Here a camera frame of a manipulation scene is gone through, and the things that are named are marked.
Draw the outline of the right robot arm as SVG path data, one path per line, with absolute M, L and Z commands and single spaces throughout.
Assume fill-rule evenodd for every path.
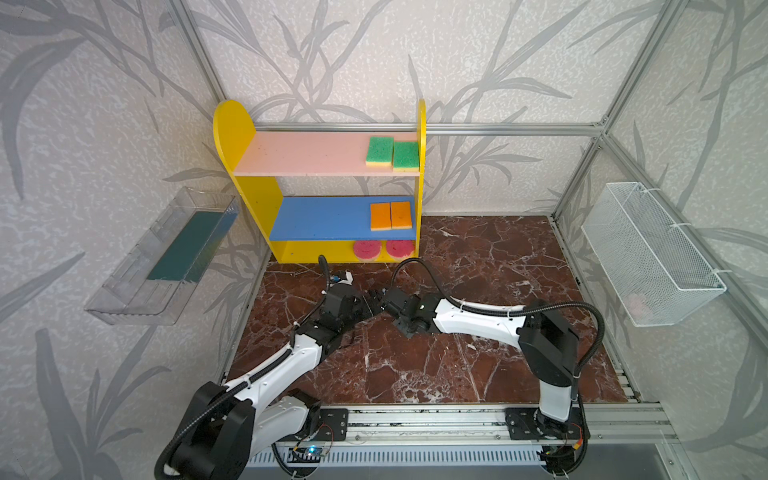
M 569 420 L 582 370 L 602 345 L 606 331 L 599 310 L 580 301 L 497 306 L 434 293 L 420 297 L 391 288 L 383 294 L 381 309 L 407 337 L 417 333 L 472 335 L 520 350 L 539 381 L 539 416 L 560 424 Z M 595 338 L 582 357 L 577 356 L 580 338 L 561 314 L 566 309 L 589 312 L 597 325 Z

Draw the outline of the pink round sponge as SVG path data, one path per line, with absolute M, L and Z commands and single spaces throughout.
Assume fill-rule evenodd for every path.
M 405 260 L 415 255 L 414 240 L 388 240 L 385 248 L 387 255 L 397 261 Z
M 353 243 L 353 254 L 361 262 L 376 261 L 382 251 L 379 240 L 358 240 Z

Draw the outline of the green top sponge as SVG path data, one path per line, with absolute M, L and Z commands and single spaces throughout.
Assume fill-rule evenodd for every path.
M 365 163 L 369 167 L 388 168 L 392 164 L 394 138 L 389 136 L 372 136 L 369 138 Z

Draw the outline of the yellow sponge green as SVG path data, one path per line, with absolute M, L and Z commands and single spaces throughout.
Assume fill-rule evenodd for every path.
M 392 168 L 395 172 L 420 170 L 420 146 L 417 141 L 395 141 Z

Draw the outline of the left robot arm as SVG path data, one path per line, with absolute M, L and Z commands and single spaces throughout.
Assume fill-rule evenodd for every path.
M 338 350 L 347 332 L 378 313 L 379 301 L 355 286 L 328 286 L 278 352 L 224 385 L 208 382 L 195 392 L 159 454 L 154 477 L 239 478 L 256 453 L 306 422 L 306 402 L 295 397 L 277 401 L 278 395 Z

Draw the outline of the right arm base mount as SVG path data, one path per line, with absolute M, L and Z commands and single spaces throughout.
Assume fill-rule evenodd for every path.
M 588 439 L 589 428 L 583 410 L 573 406 L 566 421 L 553 420 L 537 407 L 509 407 L 504 420 L 511 440 L 577 442 Z

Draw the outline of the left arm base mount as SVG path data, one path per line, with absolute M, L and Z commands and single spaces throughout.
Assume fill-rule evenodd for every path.
M 344 441 L 349 426 L 349 410 L 345 408 L 320 408 L 312 410 L 303 427 L 283 438 L 283 441 Z

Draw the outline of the orange sponge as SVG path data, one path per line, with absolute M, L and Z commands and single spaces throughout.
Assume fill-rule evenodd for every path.
M 413 227 L 412 206 L 409 201 L 391 202 L 390 213 L 393 230 L 408 230 Z

